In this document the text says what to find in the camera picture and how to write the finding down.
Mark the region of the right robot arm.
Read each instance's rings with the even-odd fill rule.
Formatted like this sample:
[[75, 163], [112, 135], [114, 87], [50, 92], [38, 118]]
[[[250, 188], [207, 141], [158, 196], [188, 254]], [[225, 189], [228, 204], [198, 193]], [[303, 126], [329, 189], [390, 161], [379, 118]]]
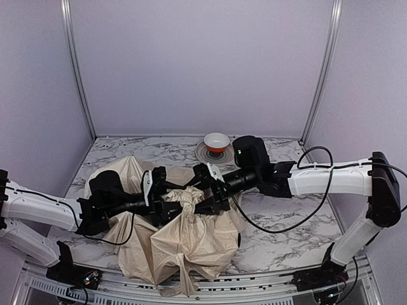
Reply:
[[382, 152], [349, 163], [301, 165], [299, 161], [271, 163], [263, 139], [252, 135], [235, 139], [232, 147], [238, 170], [221, 174], [210, 163], [193, 167], [196, 181], [190, 184], [212, 191], [210, 198], [197, 205], [197, 212], [226, 210], [236, 194], [252, 188], [274, 198], [356, 194], [368, 199], [367, 211], [328, 247], [321, 265], [293, 274], [292, 283], [299, 292], [348, 280], [346, 265], [382, 229], [397, 224], [404, 212], [394, 174], [397, 168], [389, 164]]

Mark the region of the beige folding umbrella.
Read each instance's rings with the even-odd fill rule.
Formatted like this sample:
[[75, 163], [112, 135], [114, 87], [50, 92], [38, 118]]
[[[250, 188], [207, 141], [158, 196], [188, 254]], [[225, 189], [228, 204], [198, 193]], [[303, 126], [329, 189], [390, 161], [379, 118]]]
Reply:
[[123, 274], [154, 285], [163, 297], [195, 294], [198, 282], [191, 271], [217, 279], [238, 250], [245, 222], [234, 204], [218, 215], [196, 214], [209, 195], [195, 187], [164, 195], [165, 203], [181, 202], [181, 214], [161, 228], [131, 212], [110, 219], [104, 244], [118, 256]]

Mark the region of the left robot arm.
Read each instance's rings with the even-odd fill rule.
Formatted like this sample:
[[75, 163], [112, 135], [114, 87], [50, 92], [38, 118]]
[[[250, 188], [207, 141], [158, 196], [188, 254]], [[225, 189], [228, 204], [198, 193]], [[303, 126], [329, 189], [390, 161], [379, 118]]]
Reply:
[[1, 170], [1, 238], [46, 266], [49, 279], [77, 288], [97, 289], [101, 272], [75, 265], [71, 250], [61, 241], [51, 241], [22, 221], [57, 226], [90, 240], [109, 230], [109, 220], [122, 213], [149, 218], [154, 226], [164, 225], [181, 211], [177, 201], [166, 203], [162, 194], [175, 185], [166, 182], [164, 167], [148, 170], [139, 193], [124, 190], [117, 172], [106, 170], [90, 181], [88, 199], [69, 200], [26, 189]]

